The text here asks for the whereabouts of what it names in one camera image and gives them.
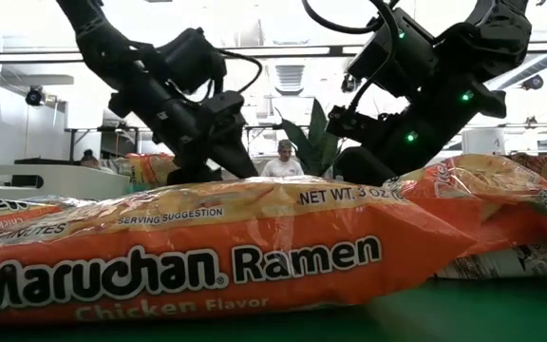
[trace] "green led light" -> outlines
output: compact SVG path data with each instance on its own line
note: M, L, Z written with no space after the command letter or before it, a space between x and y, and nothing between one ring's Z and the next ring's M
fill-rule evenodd
M410 133L408 133L408 135L406 135L406 141L408 143L413 143L416 140L417 140L417 133L410 132Z
M468 90L468 91L463 93L462 101L463 102L468 102L468 101L472 100L473 97L474 97L474 93Z

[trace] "black cable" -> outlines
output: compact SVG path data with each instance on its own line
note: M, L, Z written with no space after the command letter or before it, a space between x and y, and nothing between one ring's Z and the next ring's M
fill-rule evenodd
M256 80L258 80L259 76L261 76L261 72L263 72L263 65L261 64L261 62L257 61L256 58L253 58L253 57L250 57L250 56L245 56L243 54L239 54L239 53L232 52L232 51L227 51L227 50L224 50L222 48L218 48L217 51L218 51L218 53L220 53L222 55L226 55L226 56L230 56L230 57L236 57L238 59L250 62L250 63L256 65L256 67L258 67L258 71L256 72L256 75L254 76L254 78L248 84L246 84L245 86L240 88L237 91L238 93L241 94L242 92L244 92L244 90L246 90L250 86L252 86L253 83L256 82Z
M358 92L351 100L351 103L348 107L348 112L354 112L356 108L358 108L358 104L360 103L360 99L364 96L364 94L367 92L367 89L369 86L371 86L375 80L375 77L377 76L377 73L387 67L387 65L394 60L394 57L396 55L396 50L398 49L398 41L400 40L400 31L398 30L398 24L396 23L396 19L394 18L394 13L391 11L391 8L383 1L383 0L369 0L376 8L379 10L379 14L384 20L384 23L387 25L387 28L389 29L389 36L390 36L390 48L389 48L389 54L387 55L386 59L383 63L381 63L375 71L368 77L367 81L358 89Z
M366 34L371 33L377 29L377 23L369 25L365 28L349 28L343 25L335 24L330 20L324 19L320 16L320 14L313 10L313 8L310 6L310 3L308 3L308 0L301 0L301 4L303 4L303 9L309 15L309 17L314 22L320 24L320 26L326 29L346 34Z

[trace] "person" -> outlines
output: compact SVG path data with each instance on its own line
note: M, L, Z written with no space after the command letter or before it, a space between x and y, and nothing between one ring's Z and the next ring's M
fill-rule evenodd
M101 171L108 172L108 173L115 173L113 172L113 170L111 170L108 167L101 167L99 160L97 160L96 157L94 157L94 152L92 152L91 149L87 149L86 151L84 151L84 156L80 160L80 165L99 169Z
M301 176L303 169L298 161L291 159L292 144L289 140L282 140L277 145L278 158L269 161L263 171L261 177L288 177Z

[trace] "white wall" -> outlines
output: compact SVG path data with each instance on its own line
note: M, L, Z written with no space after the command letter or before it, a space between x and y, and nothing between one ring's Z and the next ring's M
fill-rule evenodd
M105 85L102 81L94 82L95 77L76 77L73 91L67 93L66 128L96 128L103 124L104 108L107 107L108 97L103 96ZM75 137L73 159L80 160L84 151L91 149L94 157L100 158L101 133L78 132Z
M171 155L172 152L164 143L155 144L150 140L141 141L139 145L139 153L142 154L159 154L165 153Z
M48 106L31 107L24 96L0 86L0 164L38 157L67 160L65 116Z

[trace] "ceiling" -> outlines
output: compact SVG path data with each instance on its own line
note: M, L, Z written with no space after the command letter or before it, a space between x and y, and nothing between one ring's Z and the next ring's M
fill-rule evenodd
M74 33L53 0L23 0L23 6L11 10L17 0L0 0L0 53L76 50ZM532 41L547 41L547 2L537 7L529 2L527 16L533 25ZM364 44L367 35L346 35L329 31L315 24L300 7L299 0L174 0L147 3L144 0L104 0L107 18L130 39L162 45L188 27L203 27L209 41L219 47L263 47L285 43L303 43L306 46ZM331 0L311 0L313 8L322 16L341 25L361 27L374 15L367 0L348 0L343 4ZM472 10L476 0L401 0L399 6L412 15L433 34L462 21ZM547 60L546 55L533 54L525 65L503 75L489 84L496 88L514 80L512 77L528 66L541 63L538 70L545 87L526 91L510 85L508 91L508 118L506 122L522 123L536 115L547 122ZM348 59L269 59L263 63L265 72L244 93L244 108L249 124L277 121L274 108L299 124L306 124L311 98L317 98L324 107L346 104L351 94L343 94L340 84ZM4 79L27 75L69 75L73 85L48 85L50 94L65 100L102 103L111 89L82 64L22 64L0 66ZM254 66L238 60L228 61L226 88L243 86L254 75ZM301 88L302 98L281 96L280 89ZM195 95L199 98L204 89ZM359 111L376 115L396 112L406 105L404 99L394 99L383 90L372 86L360 103ZM132 124L141 125L136 118ZM498 123L478 116L473 123Z

